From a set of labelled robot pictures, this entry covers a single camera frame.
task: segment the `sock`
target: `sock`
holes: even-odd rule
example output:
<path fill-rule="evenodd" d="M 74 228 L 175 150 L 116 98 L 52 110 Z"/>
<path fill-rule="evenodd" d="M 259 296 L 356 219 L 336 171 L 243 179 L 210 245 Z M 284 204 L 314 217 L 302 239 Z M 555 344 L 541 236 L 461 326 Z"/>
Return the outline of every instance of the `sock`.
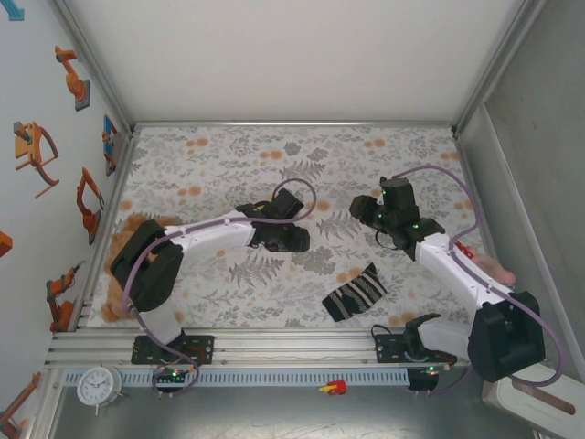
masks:
<path fill-rule="evenodd" d="M 387 291 L 380 283 L 376 266 L 371 263 L 353 281 L 341 285 L 323 301 L 323 306 L 335 322 L 365 313 Z"/>

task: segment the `metal base rail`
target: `metal base rail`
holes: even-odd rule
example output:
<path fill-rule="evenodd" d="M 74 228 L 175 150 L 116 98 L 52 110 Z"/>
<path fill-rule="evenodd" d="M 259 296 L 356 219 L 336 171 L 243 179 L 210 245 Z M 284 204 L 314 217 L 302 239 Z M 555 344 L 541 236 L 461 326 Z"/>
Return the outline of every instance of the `metal base rail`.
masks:
<path fill-rule="evenodd" d="M 77 387 L 86 369 L 68 370 L 63 387 Z M 152 387 L 156 370 L 119 369 L 122 388 Z M 185 387 L 193 381 L 195 373 L 188 373 L 185 382 L 159 380 L 159 389 Z M 197 387 L 311 387 L 344 380 L 348 386 L 409 386 L 409 372 L 402 369 L 202 369 Z"/>
<path fill-rule="evenodd" d="M 216 338 L 212 369 L 414 368 L 435 363 L 378 364 L 374 340 L 365 329 L 185 329 L 188 335 Z M 393 329 L 401 333 L 401 328 Z M 144 369 L 130 362 L 138 329 L 92 329 L 57 333 L 46 369 L 97 365 Z"/>

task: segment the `teddy bear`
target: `teddy bear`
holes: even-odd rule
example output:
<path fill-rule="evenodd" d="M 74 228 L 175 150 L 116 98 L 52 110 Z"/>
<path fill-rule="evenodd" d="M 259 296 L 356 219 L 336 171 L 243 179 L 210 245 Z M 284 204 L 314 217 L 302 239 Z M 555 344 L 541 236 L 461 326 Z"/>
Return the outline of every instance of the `teddy bear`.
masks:
<path fill-rule="evenodd" d="M 110 266 L 116 256 L 120 253 L 123 249 L 124 245 L 130 240 L 134 232 L 138 229 L 138 227 L 148 220 L 145 215 L 140 213 L 133 213 L 128 217 L 126 222 L 124 223 L 124 227 L 121 232 L 113 233 L 112 241 L 110 243 L 110 255 L 106 260 L 103 268 L 105 272 L 110 276 L 110 285 L 108 287 L 108 296 L 106 299 L 105 304 L 101 306 L 101 317 L 105 322 L 116 322 L 121 319 L 134 319 L 136 318 L 134 314 L 125 315 L 122 312 L 122 295 L 123 289 L 118 284 L 118 281 L 113 277 L 112 272 L 110 271 Z M 174 218 L 169 217 L 162 217 L 156 221 L 161 227 L 166 226 L 175 226 L 178 224 L 178 221 Z"/>

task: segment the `red clip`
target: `red clip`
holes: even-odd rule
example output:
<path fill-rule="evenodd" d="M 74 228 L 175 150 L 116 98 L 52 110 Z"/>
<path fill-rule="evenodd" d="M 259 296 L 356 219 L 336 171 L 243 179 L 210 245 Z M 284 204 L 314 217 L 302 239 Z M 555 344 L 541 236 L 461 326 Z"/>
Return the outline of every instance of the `red clip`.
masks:
<path fill-rule="evenodd" d="M 455 245 L 465 256 L 467 256 L 469 259 L 473 259 L 473 253 L 471 253 L 467 247 L 458 241 L 455 242 Z"/>
<path fill-rule="evenodd" d="M 343 395 L 347 392 L 346 382 L 343 380 L 328 382 L 326 386 L 319 389 L 319 391 L 326 391 L 329 395 Z"/>

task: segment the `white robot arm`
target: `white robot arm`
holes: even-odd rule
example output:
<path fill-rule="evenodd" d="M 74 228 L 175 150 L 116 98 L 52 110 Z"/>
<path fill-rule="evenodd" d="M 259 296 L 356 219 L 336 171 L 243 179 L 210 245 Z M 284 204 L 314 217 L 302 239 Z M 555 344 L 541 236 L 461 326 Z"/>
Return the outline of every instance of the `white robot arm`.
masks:
<path fill-rule="evenodd" d="M 540 325 L 490 290 L 512 295 L 538 314 L 537 300 L 528 292 L 512 293 L 454 247 L 452 251 L 460 261 L 457 263 L 444 228 L 434 219 L 420 217 L 406 178 L 382 177 L 380 185 L 379 200 L 354 198 L 352 216 L 388 234 L 397 250 L 433 272 L 457 295 L 473 319 L 472 324 L 464 325 L 429 314 L 408 322 L 404 338 L 409 356 L 423 359 L 430 351 L 441 351 L 469 359 L 480 376 L 491 382 L 541 361 L 545 348 Z"/>
<path fill-rule="evenodd" d="M 148 220 L 141 224 L 113 261 L 112 274 L 124 288 L 146 247 L 164 236 L 173 236 L 152 250 L 155 259 L 143 261 L 130 290 L 133 307 L 149 332 L 168 345 L 182 333 L 170 295 L 183 259 L 190 255 L 201 258 L 220 250 L 259 245 L 270 252 L 306 252 L 310 244 L 309 233 L 292 223 L 236 221 L 237 218 L 291 220 L 302 207 L 300 200 L 288 190 L 281 189 L 271 202 L 239 206 L 222 217 L 196 224 L 162 228 L 156 221 Z"/>

